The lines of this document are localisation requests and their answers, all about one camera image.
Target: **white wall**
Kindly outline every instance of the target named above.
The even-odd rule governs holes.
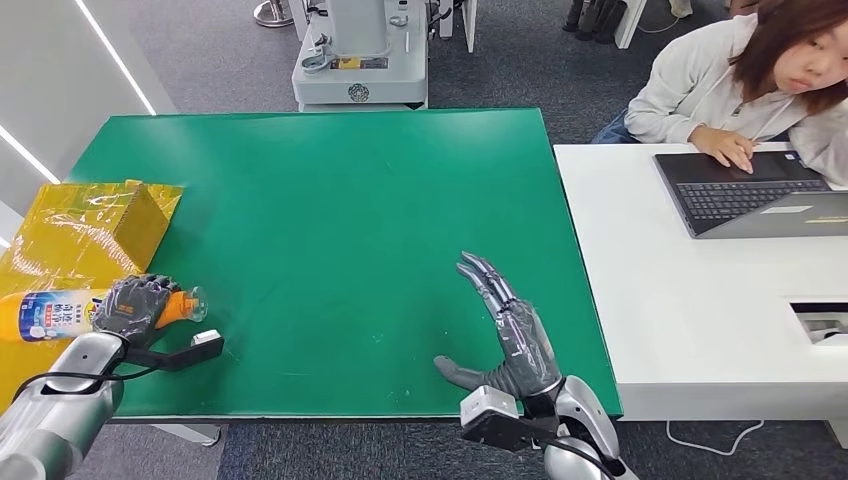
[[[153,110],[176,111],[116,3],[2,0],[0,127],[60,180],[110,115],[149,113],[84,8]],[[0,203],[24,215],[45,182],[44,175],[0,138]]]
[[[12,240],[23,218],[8,205],[0,201],[0,255],[6,251],[6,243]]]

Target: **green tabletop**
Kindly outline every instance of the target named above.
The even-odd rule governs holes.
[[[432,358],[502,358],[454,269],[463,249],[536,306],[563,373],[621,412],[536,109],[115,117],[68,181],[126,178],[185,187],[150,271],[205,287],[202,327],[226,345],[128,382],[121,417],[458,415],[464,392]]]

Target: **gray carpet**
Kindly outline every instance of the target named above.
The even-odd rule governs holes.
[[[675,437],[729,450],[751,422],[673,424]],[[842,479],[848,453],[822,422],[766,422],[733,457],[677,446],[665,424],[620,423],[622,453],[643,480]],[[459,439],[448,424],[235,425],[218,480],[541,480],[542,455]]]
[[[431,42],[433,108],[538,106],[552,143],[582,143],[638,92],[671,39],[725,15],[722,0],[693,0],[694,18],[628,51],[581,43],[560,30],[562,0],[481,0],[476,52]],[[132,30],[184,112],[293,111],[293,28],[263,29],[258,0],[123,0]],[[649,0],[647,29],[669,25]],[[532,72],[528,65],[533,65]],[[750,423],[675,424],[676,435],[728,449]],[[679,447],[664,424],[618,425],[626,460],[643,479],[845,478],[848,453],[821,422],[768,422],[731,458]],[[110,426],[74,480],[101,479],[540,479],[538,452],[513,455],[458,439],[450,424],[236,425],[207,449],[145,426]]]
[[[149,425],[107,425],[68,480],[214,480],[224,443],[203,447]]]

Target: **laptop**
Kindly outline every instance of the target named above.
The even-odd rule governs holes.
[[[755,152],[753,174],[702,153],[655,159],[693,238],[848,235],[848,191],[831,190],[797,152]]]

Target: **plastic bottle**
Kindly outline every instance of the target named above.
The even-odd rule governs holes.
[[[13,293],[0,298],[0,341],[38,342],[73,338],[92,331],[94,312],[108,289]],[[162,328],[177,320],[206,317],[206,294],[200,287],[174,292],[156,321]]]

